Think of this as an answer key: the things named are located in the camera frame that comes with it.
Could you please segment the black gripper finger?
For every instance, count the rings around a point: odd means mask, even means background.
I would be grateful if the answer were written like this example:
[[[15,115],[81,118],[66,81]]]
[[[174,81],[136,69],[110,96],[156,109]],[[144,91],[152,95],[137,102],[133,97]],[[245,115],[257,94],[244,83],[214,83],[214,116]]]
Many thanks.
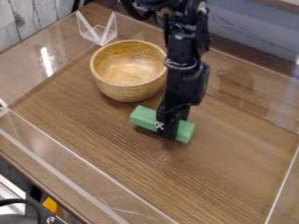
[[[157,135],[170,140],[190,139],[190,123],[188,108],[158,108],[156,111],[154,127]]]

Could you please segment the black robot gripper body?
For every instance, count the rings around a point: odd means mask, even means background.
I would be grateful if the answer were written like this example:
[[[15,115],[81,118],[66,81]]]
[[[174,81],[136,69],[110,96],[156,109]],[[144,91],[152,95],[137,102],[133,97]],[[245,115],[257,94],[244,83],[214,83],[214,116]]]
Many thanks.
[[[180,64],[170,59],[164,61],[166,66],[166,82],[162,100],[157,107],[157,115],[182,113],[186,117],[190,106],[197,106],[205,95],[209,66],[193,59],[190,64]]]

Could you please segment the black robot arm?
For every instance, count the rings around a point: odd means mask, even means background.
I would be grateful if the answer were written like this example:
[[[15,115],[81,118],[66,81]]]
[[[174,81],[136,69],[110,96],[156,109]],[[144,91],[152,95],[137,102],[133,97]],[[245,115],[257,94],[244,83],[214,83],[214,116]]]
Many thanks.
[[[198,105],[209,80],[209,65],[201,55],[209,50],[209,8],[206,0],[120,0],[129,16],[162,24],[166,47],[166,82],[157,109],[137,106],[130,123],[158,137],[188,143],[194,124],[188,122],[190,107]]]

